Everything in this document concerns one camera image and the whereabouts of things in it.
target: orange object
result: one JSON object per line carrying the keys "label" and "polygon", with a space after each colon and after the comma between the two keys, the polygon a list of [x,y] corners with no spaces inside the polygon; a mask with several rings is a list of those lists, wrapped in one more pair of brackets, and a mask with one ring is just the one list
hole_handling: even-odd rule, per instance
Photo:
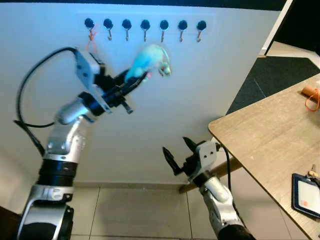
{"label": "orange object", "polygon": [[[319,93],[319,89],[318,89],[318,88],[313,89],[313,88],[311,88],[311,87],[309,87],[309,86],[306,86],[306,87],[304,87],[304,88],[302,89],[301,93],[302,93],[303,95],[306,95],[306,96],[309,97],[307,100],[305,100],[305,103],[304,103],[305,107],[306,107],[309,111],[311,111],[311,112],[317,111],[317,110],[319,109],[319,107],[320,107],[320,93]],[[315,108],[310,108],[310,107],[308,107],[308,102],[309,102],[310,100],[313,100],[314,102],[316,102]]]}
{"label": "orange object", "polygon": [[96,25],[94,25],[94,27],[89,30],[89,32],[90,32],[90,34],[89,34],[89,41],[88,41],[88,43],[87,43],[87,45],[86,45],[85,50],[88,51],[88,49],[89,49],[89,44],[90,44],[90,42],[92,42],[94,52],[97,53],[97,46],[96,46],[96,42],[95,42],[95,36],[96,36],[97,32],[96,32],[96,31],[93,31],[94,28],[96,28]]}

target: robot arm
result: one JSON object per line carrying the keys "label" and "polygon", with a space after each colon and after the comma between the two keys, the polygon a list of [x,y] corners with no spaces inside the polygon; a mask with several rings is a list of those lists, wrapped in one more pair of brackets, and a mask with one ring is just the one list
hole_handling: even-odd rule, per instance
{"label": "robot arm", "polygon": [[74,54],[76,74],[87,92],[79,94],[55,116],[39,177],[31,188],[18,227],[18,240],[70,239],[74,210],[66,203],[73,197],[73,180],[87,129],[102,113],[111,113],[112,107],[122,105],[128,114],[132,113],[125,96],[139,86],[148,73],[146,70],[125,81],[126,70],[112,78],[105,76],[106,67],[96,55],[78,50]]}
{"label": "robot arm", "polygon": [[237,215],[230,190],[209,172],[217,158],[216,144],[212,141],[195,144],[187,137],[183,139],[193,152],[193,155],[186,159],[183,167],[180,168],[177,165],[173,155],[165,147],[162,148],[163,154],[173,169],[174,175],[184,172],[189,176],[189,182],[199,187],[218,240],[255,240]]}

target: orange string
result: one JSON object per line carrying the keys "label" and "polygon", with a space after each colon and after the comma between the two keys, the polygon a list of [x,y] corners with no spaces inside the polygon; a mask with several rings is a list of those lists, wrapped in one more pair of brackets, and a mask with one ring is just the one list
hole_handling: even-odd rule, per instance
{"label": "orange string", "polygon": [[[318,89],[318,88],[315,88],[314,90],[315,90],[315,93],[312,94],[307,100],[305,100],[305,103],[304,103],[305,107],[306,107],[309,111],[311,111],[311,112],[317,111],[317,110],[319,109],[319,107],[320,107],[319,89]],[[317,100],[316,100],[316,106],[315,106],[315,108],[310,108],[310,107],[308,107],[308,102],[311,100],[311,98],[312,98],[313,96],[316,96],[316,98],[317,98]]]}
{"label": "orange string", "polygon": [[89,41],[88,41],[88,43],[87,43],[87,45],[85,47],[85,50],[88,51],[90,42],[92,42],[93,50],[94,50],[95,53],[97,53],[97,46],[96,46],[96,42],[95,42],[95,36],[96,36],[97,32],[93,31],[95,27],[96,27],[96,25],[89,30],[89,32],[90,32]]}

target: black cable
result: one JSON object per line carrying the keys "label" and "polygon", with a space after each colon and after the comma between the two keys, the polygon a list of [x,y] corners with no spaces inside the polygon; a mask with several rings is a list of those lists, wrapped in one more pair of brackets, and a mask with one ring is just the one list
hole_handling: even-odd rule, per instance
{"label": "black cable", "polygon": [[47,60],[49,60],[50,58],[52,58],[53,56],[61,53],[61,52],[65,52],[65,51],[71,51],[73,54],[76,53],[76,49],[72,48],[72,47],[64,47],[61,49],[58,49],[52,53],[50,53],[48,56],[46,56],[45,58],[43,58],[41,61],[39,61],[35,66],[33,66],[31,68],[31,70],[25,75],[25,77],[23,78],[18,91],[17,91],[17,95],[16,95],[16,115],[18,120],[15,120],[14,122],[20,126],[30,137],[30,139],[32,140],[33,144],[35,145],[35,147],[38,149],[39,153],[41,154],[41,156],[43,156],[43,154],[45,153],[45,149],[44,147],[41,145],[41,142],[37,139],[37,137],[30,131],[30,129],[28,127],[33,127],[33,128],[45,128],[48,126],[53,125],[54,123],[51,122],[49,124],[45,124],[45,125],[34,125],[34,124],[28,124],[25,122],[23,116],[22,116],[22,96],[23,96],[23,92],[25,89],[25,86],[29,80],[29,77],[31,76],[31,74],[43,63],[45,63]]}
{"label": "black cable", "polygon": [[225,146],[223,146],[223,150],[225,152],[225,156],[226,156],[226,170],[228,173],[228,189],[230,190],[230,192],[232,192],[231,190],[231,170],[230,170],[230,157],[229,157],[229,153],[228,150]]}
{"label": "black cable", "polygon": [[[230,192],[232,193],[232,190],[231,190],[231,168],[230,168],[230,157],[229,157],[229,153],[228,153],[228,149],[224,146],[224,145],[221,145],[221,147],[223,147],[223,150],[225,152],[225,156],[226,156],[226,171],[227,171],[227,174],[228,174],[228,189],[230,190]],[[246,227],[246,224],[244,222],[244,220],[242,219],[242,217],[240,216],[240,213],[236,207],[236,204],[235,204],[235,201],[233,200],[232,201],[232,205],[233,205],[233,208],[235,210],[235,213],[238,215],[238,217],[240,218],[240,220],[242,221],[243,225]]]}

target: tiled floor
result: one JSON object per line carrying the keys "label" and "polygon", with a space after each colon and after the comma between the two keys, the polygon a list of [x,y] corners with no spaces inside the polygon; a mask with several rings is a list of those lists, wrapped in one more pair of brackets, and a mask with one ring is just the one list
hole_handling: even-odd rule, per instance
{"label": "tiled floor", "polygon": [[[307,57],[320,68],[313,52],[274,42],[269,56]],[[218,152],[216,164],[225,160]],[[249,230],[258,240],[306,240],[307,237],[245,172],[232,173],[232,193]],[[72,240],[216,239],[198,190],[77,188]]]}

